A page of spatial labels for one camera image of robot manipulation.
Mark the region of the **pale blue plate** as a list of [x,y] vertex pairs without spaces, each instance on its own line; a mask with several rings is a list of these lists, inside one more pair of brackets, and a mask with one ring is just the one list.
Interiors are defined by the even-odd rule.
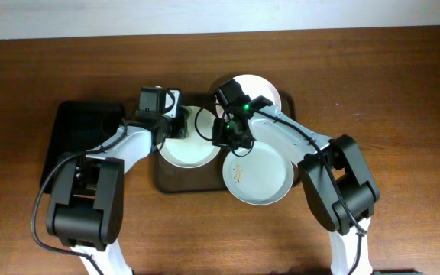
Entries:
[[281,200],[292,188],[292,163],[268,144],[256,141],[251,150],[230,152],[222,166],[228,191],[250,205],[269,205]]

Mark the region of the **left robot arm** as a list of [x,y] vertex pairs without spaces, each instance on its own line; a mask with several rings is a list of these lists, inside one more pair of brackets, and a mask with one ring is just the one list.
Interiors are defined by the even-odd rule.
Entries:
[[143,87],[139,106],[108,140],[91,150],[64,154],[42,187],[50,189],[46,230],[77,256],[90,274],[132,274],[118,235],[124,213],[125,174],[159,151],[166,139],[187,134],[183,93]]

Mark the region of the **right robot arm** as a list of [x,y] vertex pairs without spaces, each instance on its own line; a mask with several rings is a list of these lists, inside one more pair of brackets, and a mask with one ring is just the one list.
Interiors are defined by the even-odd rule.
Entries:
[[372,274],[367,231],[380,191],[356,141],[343,134],[318,134],[283,114],[264,95],[260,82],[239,77],[214,94],[222,107],[212,129],[212,144],[248,157],[265,144],[296,165],[306,200],[317,222],[329,233],[333,274]]

